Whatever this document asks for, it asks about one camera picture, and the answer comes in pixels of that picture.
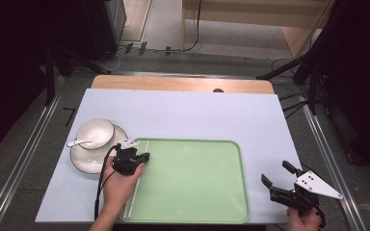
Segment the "green tray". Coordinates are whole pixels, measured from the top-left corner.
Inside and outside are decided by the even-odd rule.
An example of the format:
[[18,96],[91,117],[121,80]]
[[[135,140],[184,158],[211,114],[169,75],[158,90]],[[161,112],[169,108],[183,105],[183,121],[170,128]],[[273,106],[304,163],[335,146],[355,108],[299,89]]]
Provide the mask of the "green tray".
[[244,223],[250,216],[234,141],[136,139],[150,153],[120,218],[126,222]]

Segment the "metal frame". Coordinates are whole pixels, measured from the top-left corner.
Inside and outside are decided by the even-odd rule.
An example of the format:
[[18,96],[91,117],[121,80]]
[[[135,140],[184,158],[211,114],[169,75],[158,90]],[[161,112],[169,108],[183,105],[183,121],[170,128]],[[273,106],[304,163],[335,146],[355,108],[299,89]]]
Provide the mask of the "metal frame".
[[47,127],[48,122],[50,121],[51,116],[53,115],[53,112],[56,109],[60,95],[65,86],[66,78],[60,76],[56,84],[56,89],[58,90],[58,92],[55,95],[54,100],[48,106],[46,106],[41,113],[39,121],[35,126],[32,135],[26,142],[26,145],[23,148],[19,159],[14,165],[11,175],[9,176],[8,180],[6,181],[4,187],[0,192],[0,222],[11,203],[14,194],[16,193],[16,189],[20,184],[20,181],[26,171],[27,166],[29,165],[33,155],[35,154],[35,150],[40,142],[44,130]]
[[[303,93],[300,87],[298,87],[298,92]],[[307,122],[310,125],[311,131],[313,132],[317,145],[320,148],[321,156],[323,157],[323,160],[327,166],[332,183],[334,184],[335,188],[344,196],[344,198],[339,202],[342,205],[345,217],[348,220],[351,230],[367,230],[364,222],[362,221],[362,217],[360,216],[357,204],[353,199],[350,189],[345,183],[344,177],[341,174],[338,164],[330,150],[329,143],[324,136],[317,115],[313,115],[307,105],[304,105],[304,113],[305,117],[307,118]]]
[[138,72],[138,71],[120,71],[113,75],[133,75],[133,76],[162,76],[179,78],[202,78],[202,79],[239,79],[255,80],[255,76],[246,75],[215,75],[215,74],[185,74],[185,73],[164,73],[164,72]]

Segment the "spoon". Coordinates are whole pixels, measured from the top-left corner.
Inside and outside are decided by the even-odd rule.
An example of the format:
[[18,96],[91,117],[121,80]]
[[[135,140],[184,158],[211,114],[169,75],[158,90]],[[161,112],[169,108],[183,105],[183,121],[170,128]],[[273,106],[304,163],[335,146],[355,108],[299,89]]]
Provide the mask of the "spoon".
[[70,141],[66,144],[67,147],[72,147],[76,144],[83,143],[83,142],[106,142],[110,139],[110,134],[108,133],[99,133],[95,137],[82,139],[78,141]]

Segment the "human arm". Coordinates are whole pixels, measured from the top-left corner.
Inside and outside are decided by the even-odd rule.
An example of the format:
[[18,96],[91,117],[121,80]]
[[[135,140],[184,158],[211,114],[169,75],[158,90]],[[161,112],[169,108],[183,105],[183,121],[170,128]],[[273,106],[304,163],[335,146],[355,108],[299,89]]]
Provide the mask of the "human arm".
[[321,218],[316,214],[317,210],[312,208],[311,210],[304,212],[299,215],[299,211],[288,208],[287,216],[288,230],[289,231],[318,231],[321,223]]
[[103,174],[104,206],[98,218],[92,224],[91,231],[112,230],[114,223],[119,217],[119,212],[125,205],[134,190],[138,179],[143,174],[144,164],[137,166],[135,173],[124,176],[114,172],[113,158],[109,157]]

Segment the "white plate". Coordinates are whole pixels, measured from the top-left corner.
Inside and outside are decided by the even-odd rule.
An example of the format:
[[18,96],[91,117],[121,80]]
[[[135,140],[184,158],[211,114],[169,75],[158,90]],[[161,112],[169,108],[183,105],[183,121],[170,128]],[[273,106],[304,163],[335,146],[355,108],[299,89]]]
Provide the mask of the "white plate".
[[[100,173],[104,157],[109,149],[113,145],[117,145],[118,142],[122,143],[125,139],[127,139],[125,132],[117,125],[114,125],[114,136],[104,146],[96,149],[86,149],[78,144],[72,146],[70,148],[71,161],[75,167],[83,172],[90,174]],[[116,151],[112,151],[110,156],[116,156]]]

